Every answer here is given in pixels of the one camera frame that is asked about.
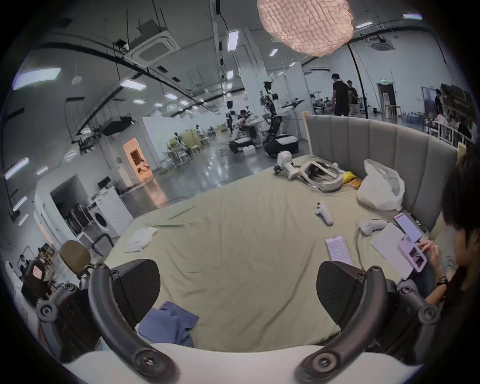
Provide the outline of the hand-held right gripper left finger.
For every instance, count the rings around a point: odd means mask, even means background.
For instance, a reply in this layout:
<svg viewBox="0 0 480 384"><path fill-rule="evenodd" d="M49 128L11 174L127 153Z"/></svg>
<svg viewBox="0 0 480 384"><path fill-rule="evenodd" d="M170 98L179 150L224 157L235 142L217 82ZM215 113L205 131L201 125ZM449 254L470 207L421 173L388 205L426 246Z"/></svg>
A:
<svg viewBox="0 0 480 384"><path fill-rule="evenodd" d="M59 363L72 363L104 341L147 382L174 383L178 369L172 358L135 330L156 302L160 284L159 268L150 259L113 269L105 263L89 265L80 286L65 284L51 299L37 303L39 336Z"/></svg>

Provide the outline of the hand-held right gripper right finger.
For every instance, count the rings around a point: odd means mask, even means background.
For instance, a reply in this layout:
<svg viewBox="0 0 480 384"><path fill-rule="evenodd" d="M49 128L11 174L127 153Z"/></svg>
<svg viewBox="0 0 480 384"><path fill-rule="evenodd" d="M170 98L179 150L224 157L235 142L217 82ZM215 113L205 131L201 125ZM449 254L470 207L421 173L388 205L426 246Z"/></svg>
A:
<svg viewBox="0 0 480 384"><path fill-rule="evenodd" d="M340 332L297 366L298 383L328 383L369 351L409 366L425 363L440 310L409 286L397 288L381 267L364 271L341 261L324 261L316 292Z"/></svg>

